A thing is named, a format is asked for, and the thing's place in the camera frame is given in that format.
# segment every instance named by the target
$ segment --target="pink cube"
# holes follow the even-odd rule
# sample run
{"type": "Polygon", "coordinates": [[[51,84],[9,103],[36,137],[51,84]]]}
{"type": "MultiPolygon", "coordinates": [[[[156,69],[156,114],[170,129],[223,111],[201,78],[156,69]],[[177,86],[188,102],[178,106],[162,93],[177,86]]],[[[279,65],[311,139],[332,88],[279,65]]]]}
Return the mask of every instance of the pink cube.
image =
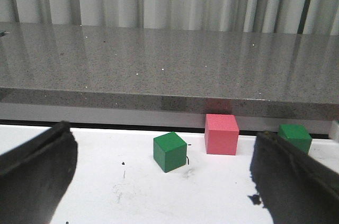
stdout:
{"type": "Polygon", "coordinates": [[[205,145],[207,154],[235,155],[239,127],[234,115],[206,114],[205,145]]]}

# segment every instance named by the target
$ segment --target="green cube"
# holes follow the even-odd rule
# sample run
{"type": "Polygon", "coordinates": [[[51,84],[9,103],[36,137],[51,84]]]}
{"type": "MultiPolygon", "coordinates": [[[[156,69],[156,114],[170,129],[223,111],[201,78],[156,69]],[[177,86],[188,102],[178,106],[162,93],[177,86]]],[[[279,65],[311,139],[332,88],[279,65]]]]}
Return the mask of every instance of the green cube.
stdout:
{"type": "Polygon", "coordinates": [[[175,132],[154,138],[153,158],[167,173],[186,164],[187,144],[175,132]]]}
{"type": "Polygon", "coordinates": [[[296,124],[281,124],[279,126],[278,135],[303,152],[308,153],[312,143],[312,137],[309,135],[304,126],[296,124]]]}

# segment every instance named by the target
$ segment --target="granite countertop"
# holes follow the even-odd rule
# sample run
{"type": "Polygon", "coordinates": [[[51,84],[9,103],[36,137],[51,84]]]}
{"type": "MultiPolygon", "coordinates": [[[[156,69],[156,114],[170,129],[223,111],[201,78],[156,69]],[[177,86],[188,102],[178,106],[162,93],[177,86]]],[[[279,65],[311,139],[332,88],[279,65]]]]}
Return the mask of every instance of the granite countertop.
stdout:
{"type": "Polygon", "coordinates": [[[0,103],[339,118],[339,37],[0,23],[0,103]]]}

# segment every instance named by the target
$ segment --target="cube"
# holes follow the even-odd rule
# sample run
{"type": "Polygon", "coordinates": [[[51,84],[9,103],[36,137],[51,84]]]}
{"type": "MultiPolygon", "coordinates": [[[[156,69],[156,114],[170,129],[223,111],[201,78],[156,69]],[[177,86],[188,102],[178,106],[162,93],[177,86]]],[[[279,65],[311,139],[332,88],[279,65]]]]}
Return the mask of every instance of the cube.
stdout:
{"type": "Polygon", "coordinates": [[[304,126],[297,124],[281,124],[279,126],[278,135],[303,152],[308,153],[312,143],[312,137],[304,126]]]}
{"type": "Polygon", "coordinates": [[[187,143],[175,132],[153,139],[153,158],[167,173],[186,164],[187,143]]]}
{"type": "Polygon", "coordinates": [[[234,115],[206,114],[207,154],[236,155],[239,127],[234,115]]]}

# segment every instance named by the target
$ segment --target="white table surface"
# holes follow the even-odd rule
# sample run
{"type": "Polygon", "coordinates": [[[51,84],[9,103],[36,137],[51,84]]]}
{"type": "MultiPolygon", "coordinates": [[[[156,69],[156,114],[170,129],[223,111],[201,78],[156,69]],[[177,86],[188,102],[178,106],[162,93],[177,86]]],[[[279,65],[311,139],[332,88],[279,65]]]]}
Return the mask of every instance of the white table surface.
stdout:
{"type": "MultiPolygon", "coordinates": [[[[0,154],[47,127],[0,125],[0,154]]],[[[255,137],[240,136],[236,156],[207,155],[203,134],[177,133],[189,165],[164,173],[153,160],[153,138],[166,132],[72,128],[78,163],[51,224],[272,223],[249,165],[255,137]]],[[[339,172],[339,144],[314,139],[310,156],[339,172]]]]}

